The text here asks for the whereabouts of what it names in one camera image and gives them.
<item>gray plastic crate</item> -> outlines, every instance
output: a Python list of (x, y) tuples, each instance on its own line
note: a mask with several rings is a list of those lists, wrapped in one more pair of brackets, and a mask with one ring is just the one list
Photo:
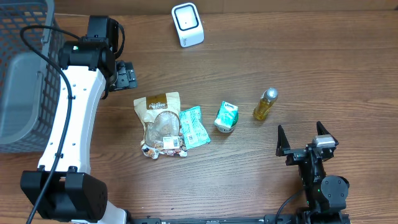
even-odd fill
[[(0, 1), (0, 152), (44, 151), (60, 92), (60, 74), (31, 52), (19, 37), (28, 25), (57, 27), (53, 0)], [(25, 32), (51, 60), (63, 45), (61, 33)]]

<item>light blue packet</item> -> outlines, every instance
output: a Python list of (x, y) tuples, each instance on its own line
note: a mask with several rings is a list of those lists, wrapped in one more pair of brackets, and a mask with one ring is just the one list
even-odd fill
[(209, 135), (201, 123), (200, 106), (180, 112), (182, 134), (188, 149), (210, 143)]

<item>wooden table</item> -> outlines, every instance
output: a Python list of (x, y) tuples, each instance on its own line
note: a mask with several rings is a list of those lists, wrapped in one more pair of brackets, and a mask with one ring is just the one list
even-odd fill
[[(100, 101), (91, 141), (92, 175), (134, 217), (256, 217), (275, 213), (300, 189), (298, 167), (275, 156), (277, 125), (304, 147), (322, 121), (340, 142), (325, 163), (351, 184), (353, 223), (397, 223), (398, 13), (296, 12), (201, 15), (204, 43), (182, 49), (171, 16), (114, 17), (126, 31), (123, 60), (138, 88)], [(58, 16), (78, 35), (87, 17)], [(279, 99), (266, 122), (252, 111), (270, 86)], [(185, 159), (145, 157), (133, 100), (178, 91), (183, 110), (200, 105), (211, 143)], [(231, 134), (215, 129), (221, 101), (239, 106)], [(0, 223), (25, 223), (19, 187), (41, 154), (1, 154)], [(302, 197), (284, 212), (305, 205)], [(40, 220), (35, 223), (55, 223)]]

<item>wooden tabletop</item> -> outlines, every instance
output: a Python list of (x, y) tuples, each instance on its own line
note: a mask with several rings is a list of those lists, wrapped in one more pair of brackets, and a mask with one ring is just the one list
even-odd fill
[[(171, 16), (114, 17), (126, 31), (121, 59), (138, 87), (100, 101), (91, 141), (91, 174), (133, 217), (258, 217), (276, 213), (302, 188), (297, 166), (275, 156), (277, 126), (304, 147), (321, 121), (340, 145), (324, 164), (351, 184), (353, 223), (398, 219), (398, 13), (291, 12), (201, 15), (205, 41), (183, 49)], [(58, 16), (78, 35), (87, 17)], [(252, 117), (262, 92), (279, 91), (265, 122)], [(200, 105), (211, 143), (187, 158), (153, 160), (140, 150), (133, 100), (178, 91), (181, 109)], [(222, 101), (239, 106), (231, 134), (213, 121)], [(40, 153), (0, 155), (0, 223), (25, 223), (32, 205), (19, 187)], [(286, 206), (294, 212), (304, 197)], [(39, 220), (34, 223), (56, 223)]]

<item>brown and white package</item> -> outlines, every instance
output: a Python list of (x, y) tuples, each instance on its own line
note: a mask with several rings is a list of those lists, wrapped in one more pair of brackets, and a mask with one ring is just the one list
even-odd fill
[(159, 154), (187, 156), (180, 124), (180, 95), (163, 93), (134, 100), (136, 111), (144, 126), (141, 150), (145, 156), (157, 159)]

